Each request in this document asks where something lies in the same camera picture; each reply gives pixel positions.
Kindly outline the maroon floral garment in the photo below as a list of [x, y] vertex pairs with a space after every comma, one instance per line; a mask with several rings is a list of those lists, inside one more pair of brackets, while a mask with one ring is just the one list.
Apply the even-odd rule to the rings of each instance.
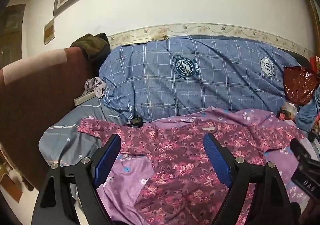
[[118, 135], [121, 153], [144, 155], [151, 161], [155, 173], [135, 202], [135, 209], [149, 224], [210, 224], [214, 219], [227, 188], [203, 147], [209, 128], [235, 157], [258, 165], [265, 164], [266, 151], [285, 148], [290, 140], [304, 137], [288, 124], [241, 126], [201, 119], [168, 129], [155, 124], [133, 128], [93, 118], [84, 118], [79, 125], [80, 132], [102, 142]]

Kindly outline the purple floral bed sheet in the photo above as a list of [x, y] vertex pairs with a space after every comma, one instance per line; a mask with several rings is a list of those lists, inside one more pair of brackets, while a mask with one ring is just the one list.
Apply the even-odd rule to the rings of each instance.
[[[273, 113], [268, 111], [244, 110], [231, 113], [214, 107], [189, 115], [159, 119], [144, 126], [155, 124], [157, 127], [168, 129], [185, 126], [196, 119], [215, 120], [241, 126], [250, 124], [288, 124], [295, 127], [293, 122], [279, 120]], [[309, 152], [313, 152], [309, 141], [305, 137], [300, 140]], [[308, 196], [291, 182], [291, 176], [297, 166], [297, 160], [290, 151], [289, 146], [282, 149], [268, 150], [264, 153], [264, 158], [266, 162], [272, 161], [276, 164], [290, 201], [297, 203], [307, 201]], [[129, 224], [149, 224], [135, 209], [135, 202], [144, 185], [154, 173], [152, 163], [148, 157], [126, 153], [119, 154], [109, 176], [98, 188], [98, 194], [113, 220]]]

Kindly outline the blue denim garment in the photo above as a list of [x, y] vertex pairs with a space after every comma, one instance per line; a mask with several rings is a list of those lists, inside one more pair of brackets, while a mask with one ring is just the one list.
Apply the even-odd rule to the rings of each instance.
[[310, 132], [319, 116], [319, 86], [308, 104], [303, 106], [295, 117], [296, 126]]

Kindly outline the red plastic bag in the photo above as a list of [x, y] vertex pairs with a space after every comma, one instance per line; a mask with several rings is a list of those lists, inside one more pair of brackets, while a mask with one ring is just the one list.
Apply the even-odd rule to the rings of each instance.
[[302, 66], [285, 67], [283, 84], [287, 100], [297, 106], [304, 106], [313, 98], [319, 85], [319, 76]]

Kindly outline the small black object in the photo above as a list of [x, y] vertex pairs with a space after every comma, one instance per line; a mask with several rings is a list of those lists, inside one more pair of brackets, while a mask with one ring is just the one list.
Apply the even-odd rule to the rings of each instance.
[[127, 126], [134, 127], [134, 128], [141, 128], [143, 126], [143, 118], [142, 117], [135, 117], [132, 118]]

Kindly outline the dark red headboard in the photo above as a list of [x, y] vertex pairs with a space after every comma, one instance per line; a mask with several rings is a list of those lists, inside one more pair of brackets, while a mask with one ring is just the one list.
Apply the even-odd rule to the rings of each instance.
[[79, 47], [43, 52], [1, 69], [1, 150], [35, 189], [49, 168], [39, 151], [41, 136], [74, 108], [92, 76]]

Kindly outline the grey patterned small cloth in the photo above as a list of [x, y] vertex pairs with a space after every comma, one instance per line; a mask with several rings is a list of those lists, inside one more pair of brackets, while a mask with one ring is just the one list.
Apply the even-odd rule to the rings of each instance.
[[94, 92], [97, 98], [101, 98], [105, 95], [106, 83], [103, 82], [99, 77], [88, 79], [84, 84], [83, 96]]

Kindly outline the blue plaid quilt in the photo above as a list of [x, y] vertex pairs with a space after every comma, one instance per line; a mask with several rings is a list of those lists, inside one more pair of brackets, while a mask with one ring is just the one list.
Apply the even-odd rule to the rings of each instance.
[[179, 36], [119, 46], [99, 70], [104, 104], [129, 122], [200, 112], [276, 112], [285, 102], [283, 71], [298, 66], [289, 53], [246, 39]]

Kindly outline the olive green cloth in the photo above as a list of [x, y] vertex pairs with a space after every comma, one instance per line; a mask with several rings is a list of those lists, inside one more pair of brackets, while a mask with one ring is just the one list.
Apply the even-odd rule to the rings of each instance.
[[110, 43], [105, 33], [97, 35], [86, 34], [71, 44], [79, 47], [89, 61], [104, 61], [111, 53]]

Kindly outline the small framed picture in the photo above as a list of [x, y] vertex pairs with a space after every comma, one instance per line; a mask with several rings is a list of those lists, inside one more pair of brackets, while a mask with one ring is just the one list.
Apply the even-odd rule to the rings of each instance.
[[43, 29], [44, 44], [47, 45], [55, 38], [55, 19], [52, 18]]

